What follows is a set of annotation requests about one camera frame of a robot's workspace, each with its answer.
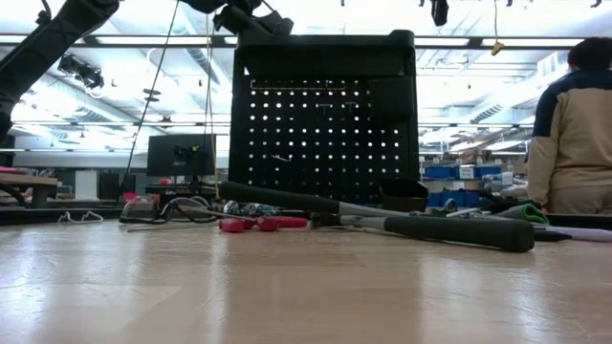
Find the black pegboard box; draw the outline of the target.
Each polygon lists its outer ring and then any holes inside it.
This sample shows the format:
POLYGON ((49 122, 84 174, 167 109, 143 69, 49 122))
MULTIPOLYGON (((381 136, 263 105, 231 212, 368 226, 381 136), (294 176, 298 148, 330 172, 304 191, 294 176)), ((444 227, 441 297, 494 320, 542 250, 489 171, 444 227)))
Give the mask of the black pegboard box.
POLYGON ((416 114, 415 83, 409 76, 374 78, 368 81, 370 117, 377 123, 404 123, 416 114))

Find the green grey curved object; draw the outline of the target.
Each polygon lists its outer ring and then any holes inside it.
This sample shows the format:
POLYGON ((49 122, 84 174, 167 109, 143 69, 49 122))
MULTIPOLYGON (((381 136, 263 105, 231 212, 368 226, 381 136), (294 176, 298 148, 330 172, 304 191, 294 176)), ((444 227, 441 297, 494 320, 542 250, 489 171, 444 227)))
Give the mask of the green grey curved object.
POLYGON ((507 219, 523 220, 541 225, 550 224, 546 214, 533 204, 515 205, 496 213, 496 216, 507 219))

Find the black aluminium table frame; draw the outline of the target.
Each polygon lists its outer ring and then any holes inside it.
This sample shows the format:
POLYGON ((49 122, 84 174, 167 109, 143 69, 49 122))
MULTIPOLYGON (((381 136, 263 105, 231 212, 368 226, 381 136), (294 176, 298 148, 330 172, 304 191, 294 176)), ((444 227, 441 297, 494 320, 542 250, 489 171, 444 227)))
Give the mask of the black aluminium table frame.
MULTIPOLYGON (((87 211, 101 215, 105 220, 118 219, 119 208, 38 208, 21 209, 16 207, 0 207, 0 226, 36 225, 56 223, 66 212, 72 219, 84 215, 87 211)), ((552 226, 568 226, 612 230, 612 216, 599 215, 564 215, 548 214, 552 226)))

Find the black ceiling-mounted device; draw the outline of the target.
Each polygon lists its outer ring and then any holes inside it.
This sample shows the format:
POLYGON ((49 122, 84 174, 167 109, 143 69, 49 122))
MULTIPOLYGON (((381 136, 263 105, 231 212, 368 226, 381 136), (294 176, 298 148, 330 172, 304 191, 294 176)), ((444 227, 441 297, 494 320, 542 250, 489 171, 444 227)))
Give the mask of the black ceiling-mounted device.
POLYGON ((81 63, 73 55, 65 54, 60 57, 57 69, 63 74, 80 81, 85 89, 96 89, 104 86, 101 69, 81 63))

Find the grey hammer black handle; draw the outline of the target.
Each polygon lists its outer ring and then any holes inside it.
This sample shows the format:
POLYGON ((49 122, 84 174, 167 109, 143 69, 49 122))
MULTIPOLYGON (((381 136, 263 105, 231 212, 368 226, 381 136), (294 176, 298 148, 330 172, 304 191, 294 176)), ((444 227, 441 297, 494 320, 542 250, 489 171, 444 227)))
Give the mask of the grey hammer black handle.
POLYGON ((336 215, 353 215, 362 217, 386 216, 429 216, 446 218, 443 210, 426 210, 428 197, 409 198, 382 195, 379 207, 351 204, 344 201, 323 198, 310 194, 275 190, 236 182, 223 182, 219 186, 219 195, 241 203, 259 203, 294 210, 329 213, 336 215))
POLYGON ((362 217, 315 213, 313 227, 369 227, 421 240, 446 241, 523 253, 535 246, 534 226, 521 220, 468 220, 428 216, 362 217))

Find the person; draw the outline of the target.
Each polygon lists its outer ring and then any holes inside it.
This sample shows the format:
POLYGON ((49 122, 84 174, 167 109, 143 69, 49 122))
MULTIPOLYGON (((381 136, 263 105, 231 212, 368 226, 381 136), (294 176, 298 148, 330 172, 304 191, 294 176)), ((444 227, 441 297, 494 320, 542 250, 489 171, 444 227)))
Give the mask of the person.
POLYGON ((535 109, 528 196, 550 213, 612 216, 612 37, 573 47, 535 109))

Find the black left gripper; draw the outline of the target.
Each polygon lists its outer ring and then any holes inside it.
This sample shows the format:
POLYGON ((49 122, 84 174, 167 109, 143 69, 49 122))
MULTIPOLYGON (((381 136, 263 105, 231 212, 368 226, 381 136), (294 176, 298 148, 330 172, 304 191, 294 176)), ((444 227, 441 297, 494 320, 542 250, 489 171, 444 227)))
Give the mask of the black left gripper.
POLYGON ((216 30, 221 28, 240 35, 245 32, 257 32, 265 35, 290 35, 294 21, 282 17, 278 11, 272 10, 261 17, 254 16, 254 6, 250 3, 228 3, 220 13, 213 16, 216 30))

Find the black pegboard tool cart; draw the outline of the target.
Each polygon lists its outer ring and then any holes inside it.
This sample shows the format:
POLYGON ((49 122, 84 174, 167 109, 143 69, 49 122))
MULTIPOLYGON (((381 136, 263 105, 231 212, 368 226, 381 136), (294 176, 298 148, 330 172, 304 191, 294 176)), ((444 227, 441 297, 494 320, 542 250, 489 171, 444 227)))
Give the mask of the black pegboard tool cart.
POLYGON ((373 203, 382 181, 418 179, 417 95, 408 122, 370 117, 368 81, 394 76, 413 77, 416 92, 410 31, 242 36, 234 54, 229 179, 357 204, 373 203), (345 102, 360 107, 349 114, 345 102), (323 115, 318 103, 333 108, 323 115))

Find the black monitor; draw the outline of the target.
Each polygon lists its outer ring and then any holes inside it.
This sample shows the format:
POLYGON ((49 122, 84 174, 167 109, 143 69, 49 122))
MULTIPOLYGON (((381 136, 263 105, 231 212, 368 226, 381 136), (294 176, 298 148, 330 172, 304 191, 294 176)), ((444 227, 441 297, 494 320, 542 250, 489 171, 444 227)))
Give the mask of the black monitor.
POLYGON ((148 140, 148 177, 208 176, 215 170, 212 134, 154 136, 148 140))

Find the grey perforated beam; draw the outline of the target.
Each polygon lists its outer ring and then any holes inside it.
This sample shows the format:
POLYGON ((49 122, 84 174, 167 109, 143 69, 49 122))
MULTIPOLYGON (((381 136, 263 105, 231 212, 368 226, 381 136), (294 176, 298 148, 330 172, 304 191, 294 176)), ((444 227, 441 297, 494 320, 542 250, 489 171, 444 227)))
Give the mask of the grey perforated beam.
POLYGON ((454 212, 450 212, 446 215, 447 218, 471 218, 474 215, 482 215, 483 212, 481 211, 480 208, 477 207, 473 207, 473 208, 465 208, 465 209, 461 209, 461 210, 457 210, 454 212))

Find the black open bin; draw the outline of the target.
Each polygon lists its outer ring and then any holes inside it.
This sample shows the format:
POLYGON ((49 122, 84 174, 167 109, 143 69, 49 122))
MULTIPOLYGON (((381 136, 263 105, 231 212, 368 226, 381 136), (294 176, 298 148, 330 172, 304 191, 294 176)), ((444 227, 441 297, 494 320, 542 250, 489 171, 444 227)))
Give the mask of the black open bin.
POLYGON ((429 192, 427 187, 410 179, 385 180, 379 184, 383 209, 396 211, 425 211, 429 192))

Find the wooden side bench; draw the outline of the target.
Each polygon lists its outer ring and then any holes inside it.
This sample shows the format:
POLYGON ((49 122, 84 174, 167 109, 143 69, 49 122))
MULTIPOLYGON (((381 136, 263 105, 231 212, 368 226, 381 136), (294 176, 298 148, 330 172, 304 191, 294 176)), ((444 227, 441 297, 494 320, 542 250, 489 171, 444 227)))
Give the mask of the wooden side bench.
POLYGON ((58 185, 55 178, 10 173, 0 173, 0 183, 31 187, 33 189, 32 203, 46 202, 49 194, 55 192, 58 185))

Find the white box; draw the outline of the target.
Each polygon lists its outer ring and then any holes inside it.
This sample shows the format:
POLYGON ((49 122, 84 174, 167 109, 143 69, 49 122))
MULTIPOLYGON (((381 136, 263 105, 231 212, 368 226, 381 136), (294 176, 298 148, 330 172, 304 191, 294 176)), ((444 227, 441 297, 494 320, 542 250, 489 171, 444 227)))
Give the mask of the white box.
POLYGON ((98 199, 97 170, 78 170, 75 173, 75 198, 86 201, 98 199))

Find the yellow hanging ceiling tag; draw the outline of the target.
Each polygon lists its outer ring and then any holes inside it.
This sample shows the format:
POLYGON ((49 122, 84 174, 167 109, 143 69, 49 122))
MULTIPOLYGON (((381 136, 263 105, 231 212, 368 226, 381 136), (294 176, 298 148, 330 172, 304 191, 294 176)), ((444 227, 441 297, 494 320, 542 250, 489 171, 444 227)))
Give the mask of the yellow hanging ceiling tag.
POLYGON ((497 5, 497 0, 492 0, 492 1, 493 1, 493 44, 492 44, 491 55, 496 56, 503 50, 505 45, 499 40, 499 29, 498 29, 499 8, 497 5))

